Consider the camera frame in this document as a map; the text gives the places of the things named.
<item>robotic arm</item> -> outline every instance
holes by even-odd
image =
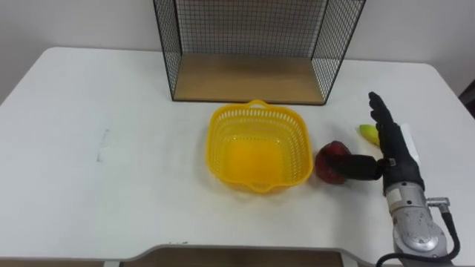
[[[426,198],[425,184],[417,162],[407,149],[401,128],[376,93],[370,93],[372,118],[376,121],[383,159],[376,161],[364,155],[327,155],[326,161],[337,173],[348,179],[375,180],[383,176],[383,192],[393,218],[393,242],[396,253],[384,255],[376,263],[400,259],[404,266],[452,266],[459,253],[460,242],[449,212],[448,198]],[[447,252],[443,230],[433,221],[429,207],[439,208],[453,250]]]

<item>wire mesh shelf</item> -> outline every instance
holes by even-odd
[[[177,101],[324,105],[365,0],[154,0]]]

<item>black metal frame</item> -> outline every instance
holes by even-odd
[[[171,98],[184,53],[307,57],[324,104],[366,0],[153,0]]]

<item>white wall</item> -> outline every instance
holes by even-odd
[[[0,0],[0,102],[52,46],[158,50],[151,0]],[[475,0],[367,0],[347,58],[427,62],[475,79]]]

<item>basket handle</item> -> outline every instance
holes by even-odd
[[[247,183],[246,186],[251,188],[253,191],[258,192],[258,193],[267,193],[271,189],[273,189],[275,186],[274,185],[267,185],[267,186],[256,186],[253,183]]]
[[[246,106],[246,108],[251,108],[252,106],[260,106],[261,108],[271,108],[272,106],[265,103],[264,101],[262,100],[252,100],[251,102],[247,102],[246,104],[244,104]]]

